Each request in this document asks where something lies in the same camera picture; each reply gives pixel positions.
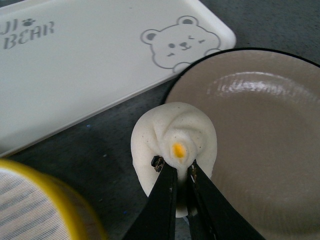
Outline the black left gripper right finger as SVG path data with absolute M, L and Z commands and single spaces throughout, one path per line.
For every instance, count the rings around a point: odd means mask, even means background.
M 263 240 L 196 161 L 187 169 L 187 218 L 193 240 Z

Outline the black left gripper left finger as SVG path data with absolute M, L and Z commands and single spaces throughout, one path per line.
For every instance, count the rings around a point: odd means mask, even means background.
M 158 178 L 146 205 L 123 237 L 125 240 L 173 240 L 176 227 L 178 175 L 163 157 L 154 156 L 151 166 Z

